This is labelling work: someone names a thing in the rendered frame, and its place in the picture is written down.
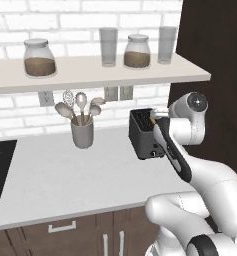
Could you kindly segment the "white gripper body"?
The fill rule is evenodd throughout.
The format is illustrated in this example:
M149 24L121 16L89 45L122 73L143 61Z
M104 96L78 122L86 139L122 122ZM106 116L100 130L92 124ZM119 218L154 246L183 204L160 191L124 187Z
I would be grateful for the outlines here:
M150 117L153 118L153 119L160 119L160 118L168 117L168 116L169 116L168 112L160 112L160 111L157 111L157 110L154 110L154 109L152 109L150 111Z

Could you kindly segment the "grey utensil pot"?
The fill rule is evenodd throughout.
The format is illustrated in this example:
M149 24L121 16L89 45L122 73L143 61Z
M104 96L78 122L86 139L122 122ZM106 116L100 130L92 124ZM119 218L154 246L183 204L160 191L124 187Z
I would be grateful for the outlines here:
M78 126L71 123L72 139L74 144L80 149L92 146L94 140L94 123L90 120L85 126Z

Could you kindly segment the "black toaster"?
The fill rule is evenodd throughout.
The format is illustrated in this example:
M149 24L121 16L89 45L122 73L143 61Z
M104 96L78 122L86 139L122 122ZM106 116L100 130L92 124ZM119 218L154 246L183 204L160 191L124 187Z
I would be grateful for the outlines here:
M154 139L150 111L151 108L130 111L128 137L140 160L162 158L165 155L162 147Z

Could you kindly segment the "clear drinking glass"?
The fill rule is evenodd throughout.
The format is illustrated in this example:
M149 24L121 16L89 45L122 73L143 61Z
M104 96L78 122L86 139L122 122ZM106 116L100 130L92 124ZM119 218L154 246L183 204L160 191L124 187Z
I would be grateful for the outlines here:
M177 34L176 27L160 27L158 40L158 63L169 64L172 59L175 39Z
M114 67L116 65L118 29L102 27L99 29L102 65Z

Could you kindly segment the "pale wooden-handled spoon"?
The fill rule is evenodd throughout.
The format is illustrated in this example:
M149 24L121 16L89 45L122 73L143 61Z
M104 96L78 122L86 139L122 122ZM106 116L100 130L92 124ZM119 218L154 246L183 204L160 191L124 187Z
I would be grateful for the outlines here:
M101 113L101 108L99 105L92 104L89 109L88 118L86 120L86 123L89 123L90 118L93 116L97 116Z
M59 102L55 105L56 111L63 117L69 118L75 125L78 125L77 117L73 110L65 103Z
M91 105L103 105L103 104L105 104L105 103L106 103L106 101L105 101L105 99L103 99L102 97L95 97L95 98L93 98L93 99L91 100L90 106L91 106Z
M87 96L84 92L79 92L76 94L75 100L81 112L81 124L85 125L84 108L87 104Z

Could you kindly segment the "white wall socket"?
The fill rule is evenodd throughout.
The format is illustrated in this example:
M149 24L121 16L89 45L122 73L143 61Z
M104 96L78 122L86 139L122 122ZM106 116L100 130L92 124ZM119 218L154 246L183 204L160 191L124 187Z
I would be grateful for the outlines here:
M41 107L48 107L54 105L54 96L52 91L42 91L38 93Z

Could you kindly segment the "grey wall switch plate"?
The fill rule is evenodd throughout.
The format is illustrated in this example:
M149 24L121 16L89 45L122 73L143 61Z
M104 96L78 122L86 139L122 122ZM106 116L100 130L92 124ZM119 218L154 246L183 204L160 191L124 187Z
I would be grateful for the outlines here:
M106 102L118 100L118 88L117 87L105 87L104 97Z
M121 86L120 87L120 100L132 100L133 99L133 87Z

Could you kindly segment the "metal whisk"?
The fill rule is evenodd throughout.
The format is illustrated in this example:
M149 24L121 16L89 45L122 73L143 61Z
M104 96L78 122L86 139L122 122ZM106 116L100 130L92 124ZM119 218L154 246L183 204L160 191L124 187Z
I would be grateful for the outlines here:
M63 93L63 102L73 111L74 110L74 95L71 90L66 90Z

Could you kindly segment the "brown drawer front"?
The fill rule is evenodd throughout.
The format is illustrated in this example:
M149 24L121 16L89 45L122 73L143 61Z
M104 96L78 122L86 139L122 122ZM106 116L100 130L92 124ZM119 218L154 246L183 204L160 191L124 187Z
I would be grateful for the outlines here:
M57 243L69 243L76 241L78 238L84 238L87 233L91 233L96 228L95 216L73 217L69 219L45 222L35 225L23 226L21 228L25 239L32 243L43 241L51 241ZM73 220L76 220L76 229L62 231L57 233L48 233L48 225L54 227L70 225Z

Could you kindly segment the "white wall shelf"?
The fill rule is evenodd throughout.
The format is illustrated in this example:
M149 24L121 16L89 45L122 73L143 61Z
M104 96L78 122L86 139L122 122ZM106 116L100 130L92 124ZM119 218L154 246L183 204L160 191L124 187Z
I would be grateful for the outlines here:
M30 78L23 69L22 59L0 61L0 94L133 86L160 83L209 81L211 74L178 54L168 65L151 57L147 69L130 69L119 55L115 67L103 67L100 56L57 57L57 74Z

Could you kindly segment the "brown cupboard door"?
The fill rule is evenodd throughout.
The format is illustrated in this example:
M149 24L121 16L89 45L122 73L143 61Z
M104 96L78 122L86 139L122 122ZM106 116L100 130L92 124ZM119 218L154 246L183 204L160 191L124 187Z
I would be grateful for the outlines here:
M114 256L113 213L97 214L95 222L97 234L97 256L103 256L103 234L108 234L108 256Z
M0 230L0 256L28 256L16 228Z
M119 256L119 232L124 231L124 256L145 256L154 243L159 226L151 223L145 214L145 207L115 211L114 217L114 256Z

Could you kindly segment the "glass jar with brown filling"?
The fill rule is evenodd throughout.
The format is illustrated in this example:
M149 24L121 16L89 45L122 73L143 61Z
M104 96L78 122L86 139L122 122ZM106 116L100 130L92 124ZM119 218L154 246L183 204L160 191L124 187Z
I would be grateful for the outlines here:
M145 69L150 66L151 54L149 37L144 34L131 34L124 53L124 65L133 69Z
M24 69L28 76L40 78L56 73L55 58L47 39L27 39L24 46Z

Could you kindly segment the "dark brown tall cabinet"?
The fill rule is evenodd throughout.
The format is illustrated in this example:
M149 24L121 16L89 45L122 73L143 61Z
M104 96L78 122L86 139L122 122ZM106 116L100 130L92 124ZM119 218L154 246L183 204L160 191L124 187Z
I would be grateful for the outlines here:
M186 150L237 173L237 0L184 0L176 52L211 74L170 88L170 102L193 91L208 100L204 141Z

